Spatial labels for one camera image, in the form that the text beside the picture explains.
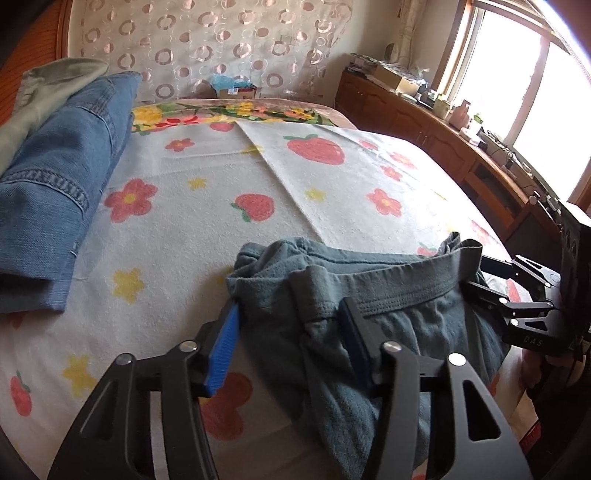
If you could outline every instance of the screw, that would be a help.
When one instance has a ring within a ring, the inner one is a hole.
[[[122,353],[115,359],[115,363],[117,365],[128,365],[133,359],[134,357],[131,355],[131,353]]]
[[[192,340],[185,340],[178,346],[178,348],[185,353],[194,352],[197,350],[197,344]]]
[[[396,353],[402,350],[402,347],[398,342],[386,342],[384,344],[384,350],[386,350],[388,353]]]
[[[456,367],[466,365],[466,357],[461,353],[450,353],[447,359],[452,365],[455,365]]]

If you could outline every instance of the box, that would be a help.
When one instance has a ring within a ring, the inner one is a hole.
[[[418,92],[418,84],[401,77],[398,73],[393,72],[382,64],[379,64],[375,69],[374,77],[380,82],[388,85],[390,88],[396,89],[401,93],[406,93],[411,97],[414,97]]]
[[[252,84],[245,88],[224,88],[220,90],[217,97],[230,100],[247,100],[256,97],[256,90],[257,88]]]
[[[378,61],[366,55],[359,55],[357,53],[351,54],[351,62],[356,67],[359,67],[362,72],[373,75],[375,69],[378,67]]]

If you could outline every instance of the bedsheet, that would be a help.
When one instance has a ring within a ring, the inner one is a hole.
[[[245,242],[306,236],[335,248],[433,255],[459,231],[485,254],[508,258],[457,184],[406,141],[284,122],[136,130],[79,252],[66,311],[0,322],[0,422],[42,479],[117,354],[160,355],[217,317]],[[519,296],[512,282],[489,281]],[[511,349],[490,386],[507,416],[520,397],[520,359]],[[223,388],[200,404],[222,479],[335,477],[241,343]],[[152,410],[157,419],[156,401]],[[155,465],[166,478],[157,421],[152,428]]]

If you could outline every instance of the gray cloth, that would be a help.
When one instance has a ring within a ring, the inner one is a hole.
[[[435,257],[364,254],[303,238],[246,244],[227,285],[243,308],[241,336],[288,414],[319,433],[343,474],[358,480],[379,403],[362,392],[344,349],[336,310],[353,297],[368,322],[420,355],[460,352],[489,384],[508,352],[501,325],[465,303],[458,283],[485,284],[482,245],[445,240]],[[421,395],[415,466],[427,457],[428,394]]]
[[[66,58],[25,72],[12,117],[0,127],[0,175],[27,137],[71,95],[105,74],[107,68],[102,60]]]

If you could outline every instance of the curtain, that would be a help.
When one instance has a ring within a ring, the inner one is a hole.
[[[400,5],[400,29],[392,49],[391,63],[408,68],[413,46],[413,35],[417,28],[427,0],[402,0]]]

